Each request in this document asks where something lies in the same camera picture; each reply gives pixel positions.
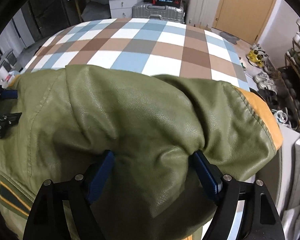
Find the grey storage box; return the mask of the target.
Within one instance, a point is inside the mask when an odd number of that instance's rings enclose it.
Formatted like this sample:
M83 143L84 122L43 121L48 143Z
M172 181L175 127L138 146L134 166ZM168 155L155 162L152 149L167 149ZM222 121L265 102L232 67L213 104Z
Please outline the grey storage box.
M277 154L256 174L262 180L274 201L280 217L287 209L292 192L295 169L295 142L300 133L283 125L279 126L283 143Z

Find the silver suitcase lying flat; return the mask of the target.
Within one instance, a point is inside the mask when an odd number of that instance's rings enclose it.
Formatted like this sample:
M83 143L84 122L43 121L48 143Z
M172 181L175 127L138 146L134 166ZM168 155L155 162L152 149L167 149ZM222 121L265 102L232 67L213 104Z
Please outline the silver suitcase lying flat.
M177 8L169 5L159 6L140 2L132 7L132 18L155 19L184 24L184 16L183 4Z

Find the wooden shoe rack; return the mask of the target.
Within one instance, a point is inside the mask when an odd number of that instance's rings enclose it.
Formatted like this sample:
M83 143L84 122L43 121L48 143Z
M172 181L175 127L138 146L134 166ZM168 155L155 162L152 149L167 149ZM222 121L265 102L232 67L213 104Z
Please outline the wooden shoe rack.
M291 128L300 131L300 19L296 24L299 30L292 38L292 47L285 53L285 65L277 72L280 107L286 111Z

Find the yellow sneakers on floor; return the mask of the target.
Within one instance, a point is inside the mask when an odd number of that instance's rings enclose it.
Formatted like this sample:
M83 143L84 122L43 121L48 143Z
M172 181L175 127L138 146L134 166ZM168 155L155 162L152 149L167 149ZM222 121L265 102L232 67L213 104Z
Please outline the yellow sneakers on floor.
M258 53L258 50L251 50L249 53L246 55L246 58L248 59L248 62L258 68L263 67L263 56Z

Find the green and yellow leather jacket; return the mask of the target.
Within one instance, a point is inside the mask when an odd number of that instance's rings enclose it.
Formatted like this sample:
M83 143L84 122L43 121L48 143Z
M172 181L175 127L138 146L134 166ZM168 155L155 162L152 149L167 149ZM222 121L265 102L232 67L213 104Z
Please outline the green and yellow leather jacket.
M10 89L18 97L0 113L21 117L0 139L0 213L18 238L44 180L70 180L111 150L92 206L106 238L184 239L216 210L191 154L247 180L283 142L267 104L222 81L71 65L22 74Z

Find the checkered bed sheet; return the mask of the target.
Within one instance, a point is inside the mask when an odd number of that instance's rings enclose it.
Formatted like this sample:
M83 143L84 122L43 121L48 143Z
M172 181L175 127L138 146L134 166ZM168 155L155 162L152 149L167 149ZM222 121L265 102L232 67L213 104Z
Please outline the checkered bed sheet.
M90 64L144 75L174 75L249 85L234 46L193 26L145 18L83 22L52 35L25 72Z

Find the wooden door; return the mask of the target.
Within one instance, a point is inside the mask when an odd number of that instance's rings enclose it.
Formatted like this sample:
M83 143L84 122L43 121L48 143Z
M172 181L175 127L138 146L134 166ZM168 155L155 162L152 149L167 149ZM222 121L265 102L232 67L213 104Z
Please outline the wooden door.
M220 0L213 27L249 44L262 34L276 0Z

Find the white folded clothes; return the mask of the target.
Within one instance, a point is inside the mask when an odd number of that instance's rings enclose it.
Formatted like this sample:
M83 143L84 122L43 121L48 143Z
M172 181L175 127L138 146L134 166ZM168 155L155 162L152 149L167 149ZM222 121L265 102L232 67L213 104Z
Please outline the white folded clothes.
M282 226L286 239L300 237L300 139L295 142L293 186L288 208L283 212Z

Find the white upright suitcase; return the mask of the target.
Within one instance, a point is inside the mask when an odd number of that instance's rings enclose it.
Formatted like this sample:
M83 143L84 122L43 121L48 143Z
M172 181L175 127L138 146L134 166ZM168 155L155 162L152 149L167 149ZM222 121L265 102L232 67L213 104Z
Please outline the white upright suitcase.
M224 0L189 0L185 23L198 28L216 26Z

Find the black tall cabinet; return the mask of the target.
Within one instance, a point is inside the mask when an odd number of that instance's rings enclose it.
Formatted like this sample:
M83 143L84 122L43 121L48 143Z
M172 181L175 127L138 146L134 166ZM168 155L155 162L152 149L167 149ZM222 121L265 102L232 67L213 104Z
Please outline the black tall cabinet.
M36 42L80 22L73 0L28 0L21 12Z

